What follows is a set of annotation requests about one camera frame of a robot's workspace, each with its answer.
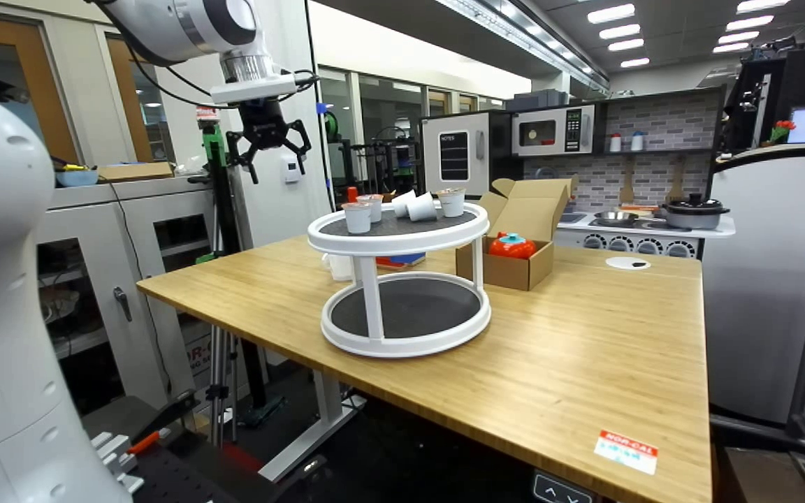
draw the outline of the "window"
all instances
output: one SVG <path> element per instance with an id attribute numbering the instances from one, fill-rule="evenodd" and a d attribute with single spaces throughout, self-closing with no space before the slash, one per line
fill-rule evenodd
<path id="1" fill-rule="evenodd" d="M 118 72 L 118 86 L 122 97 L 126 124 L 130 131 L 134 157 L 140 162 L 175 159 L 158 90 L 134 64 L 122 40 L 108 37 L 106 46 L 108 46 L 112 64 Z"/>
<path id="2" fill-rule="evenodd" d="M 330 173 L 331 178 L 344 178 L 344 155 L 340 139 L 352 143 L 352 97 L 345 72 L 337 71 L 319 71 L 320 104 L 324 104 L 324 128 L 334 128 L 327 134 L 327 155 L 330 155 Z"/>
<path id="3" fill-rule="evenodd" d="M 365 143 L 415 139 L 425 118 L 425 90 L 415 85 L 361 78 Z"/>
<path id="4" fill-rule="evenodd" d="M 38 26 L 0 19 L 0 81 L 25 90 L 27 104 L 6 106 L 38 134 L 48 155 L 78 162 Z"/>
<path id="5" fill-rule="evenodd" d="M 431 90 L 426 97 L 431 97 L 431 118 L 446 116 L 446 100 L 449 100 L 446 93 L 436 93 L 436 90 Z"/>

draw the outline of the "cable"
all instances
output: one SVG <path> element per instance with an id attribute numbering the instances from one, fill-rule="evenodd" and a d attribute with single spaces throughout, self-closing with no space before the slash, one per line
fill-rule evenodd
<path id="1" fill-rule="evenodd" d="M 158 93 L 165 93 L 168 97 L 180 100 L 180 104 L 190 104 L 190 106 L 197 106 L 197 109 L 235 109 L 235 106 L 214 106 L 214 104 L 197 104 L 197 100 L 180 97 L 180 96 L 158 86 L 155 78 L 148 76 L 148 71 L 143 68 L 143 62 L 140 62 L 140 57 L 134 53 L 134 47 L 127 47 L 127 57 L 130 57 L 134 68 L 143 72 L 143 78 L 144 78 L 151 86 L 155 86 Z"/>
<path id="2" fill-rule="evenodd" d="M 187 81 L 187 78 L 183 78 L 180 72 L 175 72 L 173 68 L 165 68 L 165 71 L 173 72 L 173 78 L 178 78 L 183 86 L 190 86 L 190 90 L 196 90 L 196 93 L 200 93 L 200 96 L 208 96 L 208 90 L 203 90 L 203 86 Z"/>

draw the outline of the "ceiling light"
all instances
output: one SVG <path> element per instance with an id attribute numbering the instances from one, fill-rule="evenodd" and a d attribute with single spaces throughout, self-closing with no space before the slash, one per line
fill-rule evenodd
<path id="1" fill-rule="evenodd" d="M 626 19 L 626 16 L 633 16 L 633 2 L 590 11 L 591 26 L 603 26 L 603 23 L 615 23 L 615 19 Z"/>
<path id="2" fill-rule="evenodd" d="M 651 60 L 626 60 L 619 68 L 646 68 Z"/>
<path id="3" fill-rule="evenodd" d="M 737 15 L 765 11 L 776 5 L 787 5 L 787 0 L 745 0 L 745 2 L 737 2 Z"/>
<path id="4" fill-rule="evenodd" d="M 741 34 L 718 37 L 718 46 L 749 41 L 749 40 L 758 40 L 758 37 L 759 37 L 759 32 L 741 32 Z"/>
<path id="5" fill-rule="evenodd" d="M 749 32 L 749 27 L 759 27 L 759 26 L 769 26 L 774 16 L 765 15 L 765 16 L 745 16 L 745 19 L 735 19 L 727 26 L 727 32 Z"/>
<path id="6" fill-rule="evenodd" d="M 741 41 L 741 46 L 714 46 L 713 53 L 741 53 L 745 47 L 749 47 L 745 41 Z"/>
<path id="7" fill-rule="evenodd" d="M 637 37 L 642 27 L 640 26 L 616 26 L 616 27 L 607 27 L 597 37 L 600 40 L 622 40 L 622 37 Z"/>
<path id="8" fill-rule="evenodd" d="M 502 2 L 502 5 L 498 5 L 498 11 L 506 15 L 506 16 L 517 16 L 520 15 L 520 8 L 514 2 Z"/>
<path id="9" fill-rule="evenodd" d="M 646 41 L 642 40 L 619 40 L 619 41 L 612 41 L 607 50 L 619 53 L 619 50 L 633 50 L 633 47 L 646 47 Z"/>

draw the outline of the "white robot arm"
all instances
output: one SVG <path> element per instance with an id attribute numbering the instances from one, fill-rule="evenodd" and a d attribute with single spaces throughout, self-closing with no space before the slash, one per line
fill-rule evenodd
<path id="1" fill-rule="evenodd" d="M 242 120 L 228 146 L 232 164 L 250 170 L 255 155 L 285 146 L 298 157 L 310 138 L 298 120 L 285 124 L 278 97 L 312 85 L 312 72 L 277 72 L 266 50 L 266 26 L 256 23 L 250 0 L 95 0 L 119 27 L 127 47 L 151 64 L 178 64 L 221 53 L 227 85 L 208 90 L 214 104 L 235 106 Z"/>

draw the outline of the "wooden table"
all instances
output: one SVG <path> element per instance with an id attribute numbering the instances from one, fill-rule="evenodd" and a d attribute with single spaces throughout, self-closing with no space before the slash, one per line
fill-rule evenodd
<path id="1" fill-rule="evenodd" d="M 140 289 L 594 496 L 713 501 L 700 265 L 649 257 L 649 272 L 615 272 L 607 257 L 559 248 L 535 290 L 488 286 L 488 329 L 419 360 L 365 360 L 320 339 L 340 282 L 305 237 Z M 452 272 L 452 251 L 425 268 Z M 656 447 L 656 472 L 594 455 L 600 430 Z"/>

